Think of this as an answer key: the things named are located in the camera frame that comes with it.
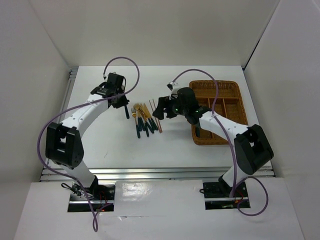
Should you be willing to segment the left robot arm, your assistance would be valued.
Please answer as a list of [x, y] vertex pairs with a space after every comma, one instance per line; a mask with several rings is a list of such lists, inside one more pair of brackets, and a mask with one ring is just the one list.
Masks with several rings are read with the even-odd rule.
[[83, 185], [81, 194], [88, 200], [99, 195], [99, 183], [84, 162], [82, 137], [88, 127], [110, 107], [118, 109], [128, 105], [125, 86], [124, 76], [109, 73], [107, 81], [90, 92], [84, 106], [60, 123], [52, 122], [47, 127], [45, 156], [80, 181]]

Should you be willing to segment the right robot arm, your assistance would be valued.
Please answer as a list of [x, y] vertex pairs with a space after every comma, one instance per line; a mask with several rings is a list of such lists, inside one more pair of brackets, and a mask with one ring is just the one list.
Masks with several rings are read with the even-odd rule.
[[189, 87], [182, 87], [172, 91], [169, 96], [160, 97], [152, 115], [159, 120], [181, 115], [191, 125], [227, 140], [233, 165], [218, 180], [218, 190], [223, 196], [233, 197], [242, 180], [253, 175], [274, 157], [261, 126], [240, 124], [207, 106], [201, 106]]

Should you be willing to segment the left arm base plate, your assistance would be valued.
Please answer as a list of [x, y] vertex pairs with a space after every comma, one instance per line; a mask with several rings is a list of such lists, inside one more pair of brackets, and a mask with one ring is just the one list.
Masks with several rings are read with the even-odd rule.
[[[61, 183], [61, 187], [70, 192], [67, 208], [68, 213], [84, 213], [91, 211], [85, 193], [78, 185], [73, 183], [70, 186], [63, 182]], [[115, 192], [116, 185], [107, 184], [105, 185], [105, 189], [100, 191], [96, 196], [87, 193], [93, 210], [95, 212], [98, 210], [101, 210], [102, 212], [113, 212], [115, 207]]]

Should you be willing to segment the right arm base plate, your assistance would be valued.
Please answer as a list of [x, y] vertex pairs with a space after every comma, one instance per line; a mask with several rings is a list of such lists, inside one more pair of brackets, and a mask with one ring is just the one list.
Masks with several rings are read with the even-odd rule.
[[206, 210], [236, 209], [238, 205], [241, 209], [251, 207], [245, 183], [236, 188], [234, 197], [224, 194], [218, 182], [204, 182], [199, 192], [204, 196]]

